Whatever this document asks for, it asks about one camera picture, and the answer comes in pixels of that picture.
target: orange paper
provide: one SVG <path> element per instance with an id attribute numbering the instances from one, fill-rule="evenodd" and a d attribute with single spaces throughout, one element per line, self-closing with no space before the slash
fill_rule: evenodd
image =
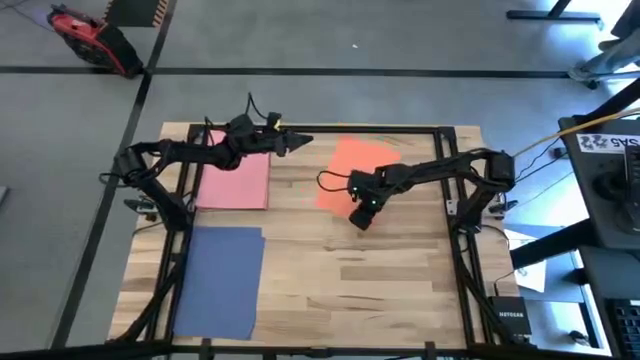
<path id="1" fill-rule="evenodd" d="M 376 167 L 397 163 L 400 158 L 399 153 L 381 143 L 376 144 L 350 137 L 341 137 L 327 170 L 347 176 L 351 174 L 351 170 L 373 173 Z M 345 188 L 347 180 L 326 173 L 320 177 L 320 183 L 327 189 Z M 328 192 L 319 189 L 316 206 L 330 210 L 336 216 L 348 218 L 358 204 L 351 201 L 351 196 L 347 191 Z"/>

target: label sticker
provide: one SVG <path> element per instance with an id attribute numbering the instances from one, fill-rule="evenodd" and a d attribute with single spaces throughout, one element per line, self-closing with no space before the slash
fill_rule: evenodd
<path id="1" fill-rule="evenodd" d="M 614 134 L 576 134 L 580 151 L 600 154 L 624 154 L 624 147 L 640 145 L 640 136 Z"/>

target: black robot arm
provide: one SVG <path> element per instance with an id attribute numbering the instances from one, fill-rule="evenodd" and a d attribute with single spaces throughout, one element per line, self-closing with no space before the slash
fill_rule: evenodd
<path id="1" fill-rule="evenodd" d="M 248 115 L 240 115 L 226 124 L 224 140 L 210 146 L 168 139 L 129 146 L 116 156 L 116 174 L 125 185 L 141 190 L 155 202 L 167 230 L 185 230 L 191 224 L 193 214 L 182 198 L 169 193 L 156 177 L 175 162 L 210 164 L 221 170 L 234 170 L 246 155 L 274 152 L 282 157 L 287 151 L 313 140 L 310 135 L 280 130 L 278 118 L 278 114 L 269 113 L 267 126 L 259 132 Z M 159 159 L 148 167 L 143 154 Z"/>
<path id="2" fill-rule="evenodd" d="M 484 177 L 475 171 L 472 162 L 485 160 Z M 513 158 L 505 152 L 475 149 L 457 156 L 417 165 L 391 164 L 377 167 L 373 174 L 354 170 L 349 175 L 347 191 L 358 208 L 349 220 L 366 230 L 376 213 L 389 198 L 409 191 L 414 185 L 448 178 L 463 178 L 476 186 L 473 194 L 457 204 L 453 226 L 477 232 L 483 209 L 497 193 L 507 192 L 515 185 Z"/>

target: blue paper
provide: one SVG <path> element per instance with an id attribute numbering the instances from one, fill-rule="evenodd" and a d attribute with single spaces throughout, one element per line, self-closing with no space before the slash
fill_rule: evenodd
<path id="1" fill-rule="evenodd" d="M 260 228 L 194 227 L 175 335 L 249 340 L 263 252 Z"/>

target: concrete floor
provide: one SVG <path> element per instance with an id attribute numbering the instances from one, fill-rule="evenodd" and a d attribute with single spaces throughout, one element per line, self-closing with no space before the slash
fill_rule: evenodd
<path id="1" fill-rule="evenodd" d="M 106 5 L 65 3 L 97 15 Z M 571 6 L 602 11 L 610 27 L 624 3 Z M 31 0 L 19 9 L 42 22 L 48 6 Z M 179 0 L 159 66 L 564 71 L 597 53 L 597 42 L 608 34 L 594 25 L 504 18 L 508 9 L 548 6 L 518 0 Z M 123 31 L 146 62 L 157 29 Z M 0 48 L 0 66 L 86 66 L 59 37 L 11 9 L 0 11 Z M 97 174 L 109 168 L 139 84 L 111 75 L 0 75 L 0 185 L 12 189 L 0 206 L 0 352 L 51 341 L 101 196 Z M 229 120 L 243 111 L 247 91 L 261 109 L 282 112 L 289 122 L 480 125 L 490 147 L 511 153 L 557 131 L 559 117 L 589 112 L 611 94 L 565 79 L 156 75 L 134 141 L 157 139 L 165 121 Z M 518 166 L 539 151 L 518 158 Z M 569 172 L 568 162 L 557 162 L 509 198 L 527 202 Z M 122 205 L 131 194 L 118 191 L 71 344 L 100 343 L 107 334 L 136 220 Z M 567 206 L 578 215 L 568 217 Z M 567 225 L 581 216 L 569 176 L 514 209 L 508 221 Z"/>

